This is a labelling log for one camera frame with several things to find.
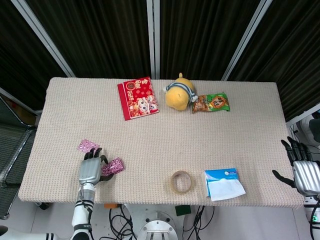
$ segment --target stuffed toy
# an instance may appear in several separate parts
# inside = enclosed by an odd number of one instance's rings
[[[198,99],[195,94],[195,87],[191,81],[182,77],[179,73],[179,78],[170,83],[164,89],[165,103],[176,110],[183,111],[189,103],[193,103]]]

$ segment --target pink candy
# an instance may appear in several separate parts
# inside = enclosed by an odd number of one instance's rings
[[[87,139],[83,139],[76,149],[80,150],[81,152],[88,153],[91,149],[97,150],[99,147],[99,144],[96,144]]]
[[[102,166],[102,175],[109,176],[111,174],[117,174],[125,170],[124,163],[121,158],[117,157],[116,159],[109,162],[107,165]]]

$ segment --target tissue pack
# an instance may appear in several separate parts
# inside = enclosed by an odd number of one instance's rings
[[[203,178],[205,183],[205,191],[208,197],[210,197],[209,182],[219,181],[221,179],[239,179],[237,169],[235,168],[205,170],[203,173]]]

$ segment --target black curtain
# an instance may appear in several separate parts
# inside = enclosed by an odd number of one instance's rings
[[[274,0],[229,80],[276,82],[286,121],[319,103],[320,1]]]
[[[0,87],[34,110],[52,77],[66,75],[11,1],[0,7]]]
[[[80,78],[150,76],[146,0],[27,0]]]
[[[160,78],[221,80],[260,0],[161,0]]]

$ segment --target robotic arm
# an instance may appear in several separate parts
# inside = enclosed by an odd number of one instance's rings
[[[313,161],[306,145],[288,137],[290,145],[284,145],[293,171],[293,180],[281,176],[272,170],[281,182],[296,188],[304,196],[304,210],[310,223],[310,235],[313,240],[320,240],[320,162]]]
[[[108,181],[113,177],[101,176],[101,163],[108,163],[106,156],[99,157],[102,148],[91,149],[86,153],[80,166],[79,183],[80,189],[76,199],[72,226],[74,233],[70,240],[89,240],[93,239],[91,227],[91,214],[95,201],[95,185],[100,181]],[[62,240],[55,233],[22,233],[5,226],[0,226],[0,240]]]

